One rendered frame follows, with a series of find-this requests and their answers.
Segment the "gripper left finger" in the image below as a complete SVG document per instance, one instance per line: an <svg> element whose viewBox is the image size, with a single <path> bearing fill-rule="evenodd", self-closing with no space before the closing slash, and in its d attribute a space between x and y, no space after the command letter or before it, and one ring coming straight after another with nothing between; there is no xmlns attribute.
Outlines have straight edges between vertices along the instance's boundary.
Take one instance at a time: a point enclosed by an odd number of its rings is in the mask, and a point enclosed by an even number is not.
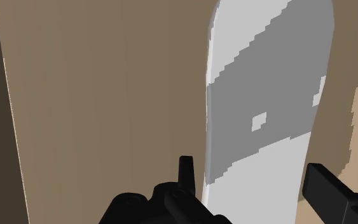
<svg viewBox="0 0 358 224"><path fill-rule="evenodd" d="M213 215L195 197L192 156L179 158L178 181L156 185L150 199L139 193L121 193L111 201L99 224L232 224Z"/></svg>

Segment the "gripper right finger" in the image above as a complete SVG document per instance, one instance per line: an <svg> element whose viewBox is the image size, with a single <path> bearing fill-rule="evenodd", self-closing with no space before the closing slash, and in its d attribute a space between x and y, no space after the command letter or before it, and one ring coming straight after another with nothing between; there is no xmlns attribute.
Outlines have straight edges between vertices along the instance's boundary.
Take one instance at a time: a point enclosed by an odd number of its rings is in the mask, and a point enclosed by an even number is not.
<svg viewBox="0 0 358 224"><path fill-rule="evenodd" d="M302 195L324 224L358 224L358 193L322 164L307 164Z"/></svg>

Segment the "white oblong rounded slab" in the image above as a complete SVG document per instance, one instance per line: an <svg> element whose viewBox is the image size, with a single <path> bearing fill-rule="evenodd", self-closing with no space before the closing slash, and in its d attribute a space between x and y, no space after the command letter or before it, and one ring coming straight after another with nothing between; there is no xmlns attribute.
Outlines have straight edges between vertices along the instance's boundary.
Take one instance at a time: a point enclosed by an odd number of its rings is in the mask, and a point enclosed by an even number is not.
<svg viewBox="0 0 358 224"><path fill-rule="evenodd" d="M209 30L203 204L233 224L295 224L332 0L217 0Z"/></svg>

